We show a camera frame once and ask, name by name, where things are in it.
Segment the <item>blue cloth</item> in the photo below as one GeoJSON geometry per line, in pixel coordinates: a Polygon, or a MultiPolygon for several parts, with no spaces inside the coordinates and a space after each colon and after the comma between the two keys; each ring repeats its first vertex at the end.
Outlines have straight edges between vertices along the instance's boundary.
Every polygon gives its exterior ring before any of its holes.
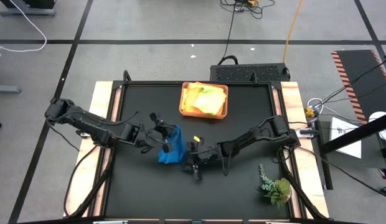
{"type": "Polygon", "coordinates": [[[182,137],[182,130],[179,125],[176,125],[175,131],[171,137],[167,139],[168,148],[171,152],[164,152],[164,147],[158,153],[158,162],[163,164],[181,163],[186,155],[186,144],[182,137]]]}

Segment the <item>yellow cable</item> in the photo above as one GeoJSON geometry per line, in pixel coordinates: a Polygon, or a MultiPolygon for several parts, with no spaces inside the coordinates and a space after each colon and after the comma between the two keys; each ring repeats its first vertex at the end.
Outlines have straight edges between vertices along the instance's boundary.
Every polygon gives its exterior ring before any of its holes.
{"type": "Polygon", "coordinates": [[[290,32],[288,32],[288,36],[287,36],[287,40],[286,40],[286,45],[285,45],[285,53],[283,55],[283,63],[286,63],[288,42],[290,41],[290,36],[291,36],[291,33],[293,32],[293,29],[294,29],[294,26],[295,26],[295,20],[297,20],[297,17],[298,17],[298,14],[299,14],[299,10],[301,9],[302,3],[303,3],[303,0],[299,0],[298,8],[297,8],[297,11],[295,12],[293,23],[291,24],[291,27],[290,27],[290,32]]]}

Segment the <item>green plant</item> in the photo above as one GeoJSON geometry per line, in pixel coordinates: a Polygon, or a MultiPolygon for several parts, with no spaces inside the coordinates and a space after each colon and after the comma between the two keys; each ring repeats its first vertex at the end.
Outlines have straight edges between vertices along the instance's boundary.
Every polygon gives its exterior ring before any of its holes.
{"type": "Polygon", "coordinates": [[[263,165],[258,166],[260,178],[264,182],[261,188],[268,191],[264,197],[269,197],[272,205],[276,204],[278,208],[285,204],[291,196],[290,182],[282,178],[281,180],[272,181],[265,175],[263,165]]]}

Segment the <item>floor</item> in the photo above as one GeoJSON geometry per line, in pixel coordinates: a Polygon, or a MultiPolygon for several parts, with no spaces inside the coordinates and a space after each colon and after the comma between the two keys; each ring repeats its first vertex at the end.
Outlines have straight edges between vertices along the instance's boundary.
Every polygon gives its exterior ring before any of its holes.
{"type": "MultiPolygon", "coordinates": [[[[228,54],[241,63],[281,62],[298,3],[277,0],[264,9],[261,20],[236,13],[230,37],[236,41],[228,54]]],[[[77,153],[42,129],[43,113],[54,95],[87,109],[95,82],[120,80],[125,69],[133,80],[208,80],[210,66],[224,53],[232,17],[218,0],[58,0],[55,10],[55,17],[30,16],[49,40],[43,50],[0,50],[0,84],[23,90],[20,95],[0,94],[0,223],[63,214],[77,153]],[[34,152],[42,153],[34,176],[26,176],[32,157],[37,158],[34,152]]],[[[386,0],[304,1],[291,40],[286,64],[303,103],[324,98],[342,86],[331,50],[371,49],[385,55],[386,0]]],[[[34,49],[42,43],[23,17],[0,16],[0,44],[34,49]]],[[[346,97],[345,92],[337,96],[346,97]]],[[[347,101],[330,107],[355,119],[347,101]]],[[[58,129],[79,144],[73,128],[58,129]]],[[[385,185],[376,169],[345,168],[376,188],[385,185]]],[[[338,170],[331,173],[334,190],[325,192],[331,217],[386,223],[386,199],[338,170]]]]}

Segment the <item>black tabletop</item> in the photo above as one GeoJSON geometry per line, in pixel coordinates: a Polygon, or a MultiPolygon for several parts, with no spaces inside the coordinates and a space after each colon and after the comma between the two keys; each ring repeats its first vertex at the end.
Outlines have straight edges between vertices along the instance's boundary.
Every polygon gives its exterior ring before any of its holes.
{"type": "MultiPolygon", "coordinates": [[[[156,112],[165,122],[178,124],[185,141],[196,135],[210,144],[234,139],[274,113],[268,86],[229,86],[228,115],[223,120],[182,116],[178,110],[180,95],[180,85],[130,86],[120,119],[141,111],[149,129],[154,126],[149,114],[156,112]]],[[[121,144],[115,150],[105,210],[108,218],[288,218],[286,206],[278,209],[263,197],[265,192],[256,192],[260,184],[258,164],[264,165],[269,178],[281,178],[279,165],[271,161],[276,149],[265,142],[252,144],[233,158],[226,177],[221,164],[203,169],[199,184],[183,173],[180,165],[159,164],[159,147],[147,154],[121,144]]]]}

